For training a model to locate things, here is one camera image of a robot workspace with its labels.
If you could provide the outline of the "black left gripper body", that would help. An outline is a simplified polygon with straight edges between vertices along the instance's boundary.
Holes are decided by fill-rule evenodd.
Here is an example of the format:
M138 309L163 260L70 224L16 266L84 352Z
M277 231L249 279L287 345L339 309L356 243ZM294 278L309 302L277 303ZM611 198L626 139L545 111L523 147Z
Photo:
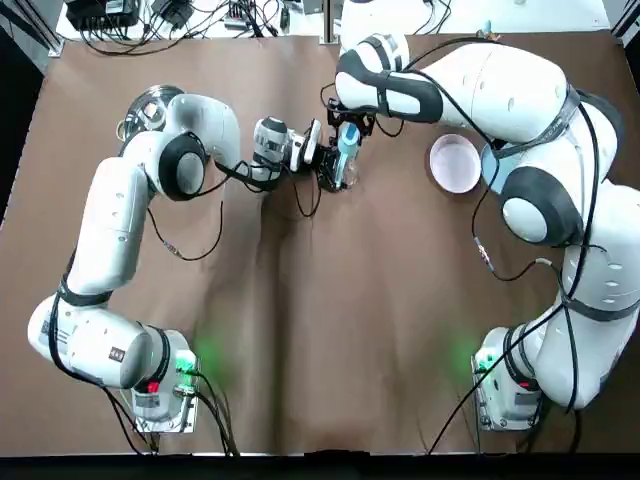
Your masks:
M302 162L299 167L301 175L315 173L321 188L335 188L336 148L334 146L317 145L310 164Z

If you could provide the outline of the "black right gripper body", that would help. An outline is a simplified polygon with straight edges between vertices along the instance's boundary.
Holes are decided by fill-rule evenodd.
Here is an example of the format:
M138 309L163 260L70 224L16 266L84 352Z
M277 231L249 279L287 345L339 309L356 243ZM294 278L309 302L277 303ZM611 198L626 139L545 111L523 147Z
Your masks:
M327 121L329 123L372 123L373 115L347 108L340 100L330 97L327 101Z

